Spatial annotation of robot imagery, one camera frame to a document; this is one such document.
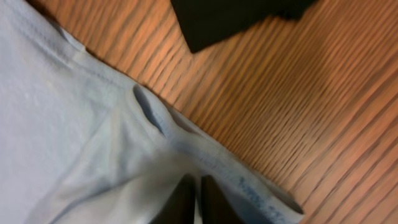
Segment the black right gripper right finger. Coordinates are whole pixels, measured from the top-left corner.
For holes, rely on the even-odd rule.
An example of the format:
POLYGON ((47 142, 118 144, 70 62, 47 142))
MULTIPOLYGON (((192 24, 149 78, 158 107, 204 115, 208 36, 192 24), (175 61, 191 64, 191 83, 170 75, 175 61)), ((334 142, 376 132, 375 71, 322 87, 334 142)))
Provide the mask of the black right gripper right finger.
POLYGON ((203 224, 244 224, 211 175, 201 178, 201 214, 203 224))

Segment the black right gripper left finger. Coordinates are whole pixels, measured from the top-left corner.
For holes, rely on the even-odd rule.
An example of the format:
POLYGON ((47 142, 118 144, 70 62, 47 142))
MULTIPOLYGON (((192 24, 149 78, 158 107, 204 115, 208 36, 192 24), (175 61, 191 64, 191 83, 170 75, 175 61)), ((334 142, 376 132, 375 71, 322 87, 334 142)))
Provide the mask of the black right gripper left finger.
POLYGON ((185 174, 150 224, 193 224, 195 198, 195 179, 185 174))

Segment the light blue printed t-shirt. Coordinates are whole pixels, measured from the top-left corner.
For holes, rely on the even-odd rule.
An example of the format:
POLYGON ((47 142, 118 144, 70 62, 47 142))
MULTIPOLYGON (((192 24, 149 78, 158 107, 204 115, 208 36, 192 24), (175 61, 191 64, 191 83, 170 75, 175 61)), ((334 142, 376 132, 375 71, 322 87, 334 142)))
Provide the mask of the light blue printed t-shirt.
POLYGON ((26 1, 1 2, 1 222, 149 223, 211 175, 244 223, 300 205, 26 1))

